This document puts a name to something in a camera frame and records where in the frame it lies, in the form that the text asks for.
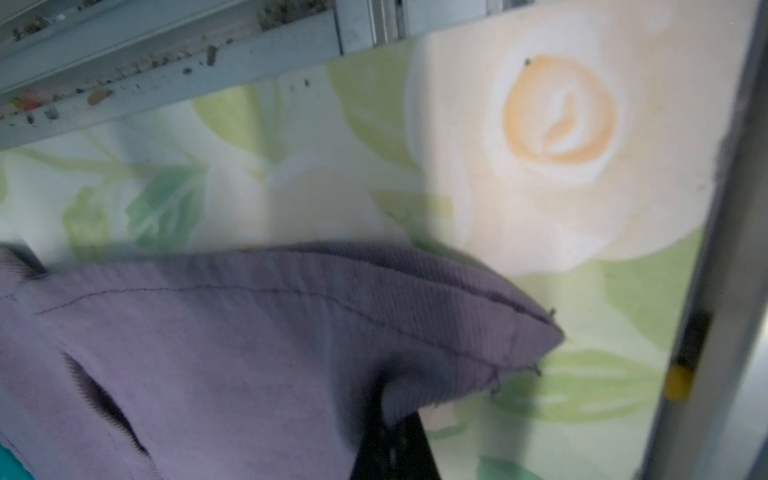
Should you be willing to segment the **teal plastic basket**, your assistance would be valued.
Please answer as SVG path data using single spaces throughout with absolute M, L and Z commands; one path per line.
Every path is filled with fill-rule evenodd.
M 21 463 L 5 447 L 0 447 L 1 480 L 33 480 Z

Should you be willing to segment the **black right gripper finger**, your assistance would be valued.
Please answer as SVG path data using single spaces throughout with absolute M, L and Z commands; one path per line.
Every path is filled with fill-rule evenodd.
M 385 421 L 382 383 L 365 411 L 365 428 L 351 480 L 440 480 L 441 476 L 417 410 L 393 426 Z

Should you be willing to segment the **purple trousers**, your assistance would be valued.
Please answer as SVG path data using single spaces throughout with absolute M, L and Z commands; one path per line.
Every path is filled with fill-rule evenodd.
M 46 273 L 1 253 L 1 443 L 36 479 L 350 479 L 385 421 L 563 339 L 496 274 L 318 242 Z

